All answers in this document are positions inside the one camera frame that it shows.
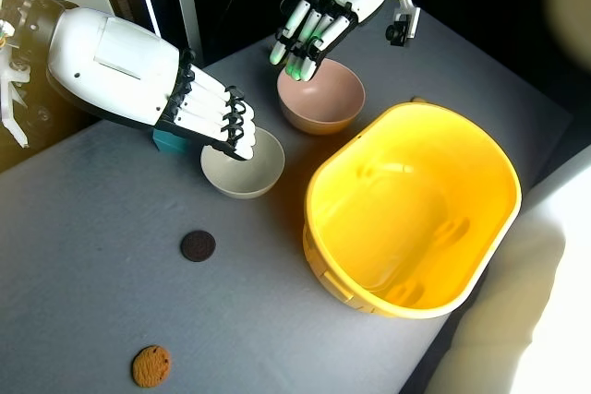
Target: gray table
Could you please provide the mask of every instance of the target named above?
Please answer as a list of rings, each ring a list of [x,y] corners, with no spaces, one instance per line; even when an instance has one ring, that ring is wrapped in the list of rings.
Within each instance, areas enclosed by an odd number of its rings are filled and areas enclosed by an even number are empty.
[[[307,136],[284,121],[271,41],[208,69],[240,86],[258,125],[283,143],[286,169],[265,197],[224,197],[197,154],[160,153],[149,134],[108,122],[2,174],[2,392],[139,392],[130,362],[153,343],[174,359],[154,392],[397,392],[445,318],[365,315],[322,289],[301,248],[308,178],[383,110],[420,95],[484,127],[526,190],[570,115],[427,14],[408,49],[390,47],[391,13],[332,55],[368,93],[341,135]],[[196,229],[218,245],[198,264],[178,250]]]

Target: brown cookie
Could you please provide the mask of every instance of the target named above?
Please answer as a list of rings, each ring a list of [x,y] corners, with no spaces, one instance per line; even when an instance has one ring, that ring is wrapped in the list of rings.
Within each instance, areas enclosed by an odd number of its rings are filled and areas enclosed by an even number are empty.
[[[157,387],[168,377],[171,364],[170,353],[165,348],[149,346],[133,360],[133,379],[142,388]]]

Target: blue object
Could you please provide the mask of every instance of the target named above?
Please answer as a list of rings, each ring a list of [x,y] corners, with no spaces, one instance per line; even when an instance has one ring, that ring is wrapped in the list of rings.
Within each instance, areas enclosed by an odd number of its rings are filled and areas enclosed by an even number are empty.
[[[190,145],[187,139],[160,129],[154,129],[151,138],[154,140],[158,151],[162,152],[184,153],[187,152]]]

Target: pink bowl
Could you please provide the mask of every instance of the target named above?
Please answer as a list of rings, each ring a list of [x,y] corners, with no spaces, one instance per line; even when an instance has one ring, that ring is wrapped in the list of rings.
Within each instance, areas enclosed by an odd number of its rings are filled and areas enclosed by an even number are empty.
[[[282,111],[296,128],[316,135],[348,126],[366,101],[361,80],[346,66],[324,59],[309,82],[295,81],[285,70],[277,78]]]

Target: yellow plastic bin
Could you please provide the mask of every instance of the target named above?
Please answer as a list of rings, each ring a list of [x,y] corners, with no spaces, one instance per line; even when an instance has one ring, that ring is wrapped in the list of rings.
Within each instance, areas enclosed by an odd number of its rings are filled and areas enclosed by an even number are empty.
[[[517,174],[487,133],[404,103],[316,171],[304,250],[324,287],[359,311],[442,316],[472,291],[520,205]]]

